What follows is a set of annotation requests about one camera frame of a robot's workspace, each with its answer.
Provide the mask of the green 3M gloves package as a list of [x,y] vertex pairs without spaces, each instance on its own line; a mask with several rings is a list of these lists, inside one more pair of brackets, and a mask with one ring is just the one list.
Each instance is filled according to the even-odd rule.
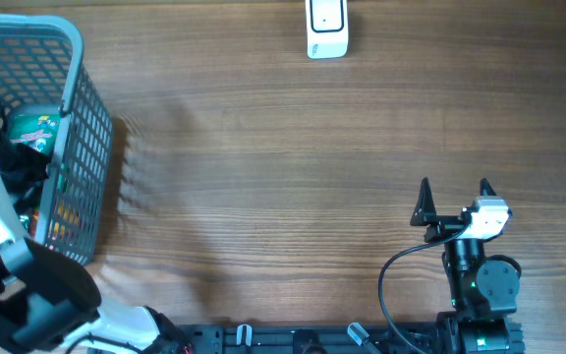
[[9,140],[13,144],[24,144],[44,155],[51,155],[60,121],[58,114],[18,115],[13,121]]

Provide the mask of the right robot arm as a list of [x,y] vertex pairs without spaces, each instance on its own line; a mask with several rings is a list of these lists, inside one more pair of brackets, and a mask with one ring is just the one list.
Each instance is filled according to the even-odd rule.
[[437,315],[434,353],[523,353],[519,324],[508,320],[517,311],[522,269],[504,255],[488,256],[484,245],[500,237],[511,208],[480,182],[480,194],[458,215],[436,213],[429,181],[421,182],[410,224],[424,226],[429,246],[444,246],[441,256],[453,310]]

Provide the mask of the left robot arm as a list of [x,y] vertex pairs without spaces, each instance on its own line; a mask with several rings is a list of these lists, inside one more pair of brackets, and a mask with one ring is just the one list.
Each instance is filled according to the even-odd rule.
[[79,263],[31,239],[11,195],[48,176],[49,158],[8,139],[0,111],[0,347],[11,353],[191,353],[194,346],[163,314],[101,297]]

